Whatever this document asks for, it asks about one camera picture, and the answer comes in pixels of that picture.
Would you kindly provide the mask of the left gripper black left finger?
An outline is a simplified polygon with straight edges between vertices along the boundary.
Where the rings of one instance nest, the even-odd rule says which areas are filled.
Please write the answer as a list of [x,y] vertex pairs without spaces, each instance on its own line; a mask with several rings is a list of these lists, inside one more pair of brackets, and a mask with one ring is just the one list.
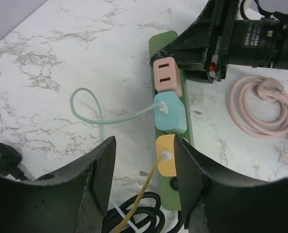
[[99,233],[116,158],[111,136],[92,151],[36,180],[21,154],[0,143],[0,233]]

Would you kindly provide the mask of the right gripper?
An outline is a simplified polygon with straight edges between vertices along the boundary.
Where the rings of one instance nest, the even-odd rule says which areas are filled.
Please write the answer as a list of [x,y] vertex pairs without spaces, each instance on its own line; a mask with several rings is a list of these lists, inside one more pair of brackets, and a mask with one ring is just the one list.
[[192,81],[225,79],[227,64],[288,70],[288,14],[259,8],[261,20],[237,20],[237,0],[210,0],[197,19],[150,62],[173,57]]

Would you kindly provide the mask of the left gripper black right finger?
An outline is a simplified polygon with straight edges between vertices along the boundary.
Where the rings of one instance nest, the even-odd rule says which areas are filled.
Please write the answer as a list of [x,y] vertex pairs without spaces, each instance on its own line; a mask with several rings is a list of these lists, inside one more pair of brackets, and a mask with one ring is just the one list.
[[266,182],[237,173],[179,135],[174,158],[190,233],[288,233],[288,177]]

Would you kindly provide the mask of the pink plug adapter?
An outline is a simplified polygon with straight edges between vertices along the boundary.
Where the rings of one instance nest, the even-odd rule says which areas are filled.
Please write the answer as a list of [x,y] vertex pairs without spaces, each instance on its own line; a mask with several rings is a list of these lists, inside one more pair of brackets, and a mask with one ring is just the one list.
[[174,91],[183,96],[180,70],[173,57],[157,59],[153,63],[154,86],[158,93]]

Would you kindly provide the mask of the green power strip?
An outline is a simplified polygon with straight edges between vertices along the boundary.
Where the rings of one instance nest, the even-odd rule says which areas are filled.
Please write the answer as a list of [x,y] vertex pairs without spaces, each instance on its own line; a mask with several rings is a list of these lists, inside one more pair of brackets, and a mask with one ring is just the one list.
[[190,108],[185,72],[179,69],[173,57],[158,58],[151,65],[154,103],[165,107],[154,110],[156,156],[167,156],[158,164],[162,206],[169,211],[180,211],[180,196],[174,153],[174,138],[179,134],[193,143]]

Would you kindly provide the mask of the teal plug adapter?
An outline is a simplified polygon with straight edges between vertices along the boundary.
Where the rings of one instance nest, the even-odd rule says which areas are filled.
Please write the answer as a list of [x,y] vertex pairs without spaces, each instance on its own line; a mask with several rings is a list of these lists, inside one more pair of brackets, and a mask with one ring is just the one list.
[[187,131],[185,106],[174,91],[155,95],[154,103],[161,103],[154,111],[155,126],[158,130],[171,134],[183,134]]

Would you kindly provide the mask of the yellow plug adapter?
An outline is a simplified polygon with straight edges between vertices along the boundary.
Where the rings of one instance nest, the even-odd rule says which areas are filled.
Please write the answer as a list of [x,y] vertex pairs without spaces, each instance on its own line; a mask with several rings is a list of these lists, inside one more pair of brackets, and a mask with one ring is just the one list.
[[167,134],[159,136],[156,140],[157,157],[162,158],[158,164],[158,171],[165,177],[176,176],[174,138],[174,134]]

